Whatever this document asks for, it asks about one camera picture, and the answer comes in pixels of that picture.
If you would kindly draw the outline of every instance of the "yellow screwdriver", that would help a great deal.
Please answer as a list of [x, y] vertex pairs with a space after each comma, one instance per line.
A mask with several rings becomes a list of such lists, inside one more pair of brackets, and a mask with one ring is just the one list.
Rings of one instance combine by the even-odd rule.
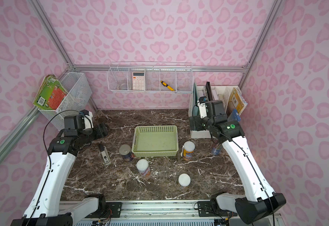
[[169, 90], [171, 91], [175, 91], [172, 87], [170, 87], [167, 83], [165, 83], [164, 81], [161, 81], [162, 85], [164, 85], [165, 87], [169, 88]]

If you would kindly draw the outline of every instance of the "tin can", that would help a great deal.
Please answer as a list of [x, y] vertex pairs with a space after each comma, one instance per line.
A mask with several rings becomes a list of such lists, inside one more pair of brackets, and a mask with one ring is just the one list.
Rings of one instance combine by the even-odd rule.
[[129, 145], [123, 144], [119, 148], [119, 154], [126, 162], [131, 162], [134, 159], [134, 154]]
[[221, 150], [222, 150], [222, 144], [221, 143], [217, 143], [217, 144], [212, 144], [211, 145], [211, 153], [214, 156], [220, 154]]

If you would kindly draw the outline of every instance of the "plastic jar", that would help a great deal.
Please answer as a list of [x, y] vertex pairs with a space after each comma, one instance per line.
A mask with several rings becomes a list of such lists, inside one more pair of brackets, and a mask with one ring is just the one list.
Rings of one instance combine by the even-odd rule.
[[192, 158], [195, 145], [192, 141], [186, 141], [182, 146], [182, 157], [184, 160], [189, 161]]
[[178, 183], [180, 184], [181, 189], [185, 189], [191, 183], [191, 178], [188, 174], [181, 174], [178, 177]]
[[149, 177], [151, 174], [151, 169], [149, 168], [148, 161], [145, 159], [139, 160], [135, 165], [140, 173], [140, 175], [144, 178]]

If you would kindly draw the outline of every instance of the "aluminum frame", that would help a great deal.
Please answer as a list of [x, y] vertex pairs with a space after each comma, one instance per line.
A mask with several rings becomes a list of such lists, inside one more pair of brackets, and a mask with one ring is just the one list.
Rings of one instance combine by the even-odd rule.
[[[35, 11], [36, 15], [38, 16], [41, 24], [44, 26], [45, 30], [47, 31], [49, 37], [53, 41], [54, 45], [58, 49], [60, 56], [63, 58], [64, 62], [68, 65], [67, 69], [64, 73], [76, 71], [79, 72], [81, 70], [98, 70], [98, 71], [106, 71], [109, 70], [109, 65], [75, 65], [72, 61], [70, 55], [66, 51], [61, 39], [59, 38], [57, 32], [55, 31], [52, 23], [49, 20], [48, 15], [44, 11], [43, 6], [40, 3], [40, 0], [28, 0], [30, 5], [32, 6], [33, 10]], [[240, 72], [243, 73], [239, 87], [240, 89], [243, 88], [246, 79], [251, 71], [251, 68], [258, 57], [262, 46], [264, 45], [268, 34], [271, 31], [271, 28], [280, 13], [282, 6], [284, 5], [285, 0], [274, 0], [270, 13], [268, 14], [265, 24], [262, 27], [262, 31], [260, 33], [257, 42], [255, 43], [255, 47], [253, 48], [252, 54], [249, 58], [249, 61], [244, 66], [193, 66], [194, 72]], [[92, 98], [89, 100], [89, 104], [93, 107], [95, 111], [98, 111], [98, 107], [96, 106], [95, 102]], [[11, 151], [12, 147], [14, 147], [20, 138], [24, 135], [27, 129], [31, 126], [31, 124], [35, 121], [38, 117], [39, 111], [37, 107], [33, 107], [17, 124], [15, 129], [7, 136], [7, 138], [0, 144], [0, 164]]]
[[[152, 69], [153, 65], [120, 65], [121, 68], [146, 68]], [[166, 69], [166, 68], [176, 68], [185, 69], [189, 66], [166, 66], [166, 65], [156, 65], [156, 68]], [[110, 68], [109, 64], [76, 64], [74, 65], [75, 71], [81, 70], [97, 70], [97, 71], [108, 71]], [[240, 72], [245, 73], [248, 71], [247, 68], [243, 66], [191, 66], [194, 72]]]
[[259, 38], [257, 39], [255, 46], [253, 48], [253, 51], [250, 55], [250, 59], [248, 63], [245, 65], [247, 68], [247, 71], [242, 76], [239, 82], [239, 88], [242, 89], [245, 85], [245, 82], [251, 72], [251, 68], [253, 67], [257, 57], [260, 54], [260, 51], [262, 47], [264, 46], [264, 43], [269, 36], [269, 33], [271, 32], [271, 28], [273, 27], [278, 15], [280, 14], [282, 7], [284, 6], [285, 0], [274, 0], [273, 5], [271, 6], [270, 13], [268, 17], [266, 18], [266, 21], [262, 27], [261, 33]]
[[[220, 217], [200, 217], [198, 210], [193, 207], [198, 201], [210, 200], [114, 200], [107, 202], [122, 202], [120, 218], [112, 220], [148, 220], [148, 219], [221, 219]], [[76, 205], [79, 201], [61, 201], [59, 210]], [[275, 218], [282, 218], [275, 212]], [[83, 220], [97, 220], [98, 218], [84, 218]]]

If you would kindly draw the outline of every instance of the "green book cover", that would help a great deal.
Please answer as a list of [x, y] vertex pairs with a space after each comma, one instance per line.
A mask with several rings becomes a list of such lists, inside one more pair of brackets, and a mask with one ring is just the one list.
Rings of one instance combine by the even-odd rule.
[[56, 110], [67, 94], [55, 75], [48, 75], [42, 81], [33, 104], [43, 110]]

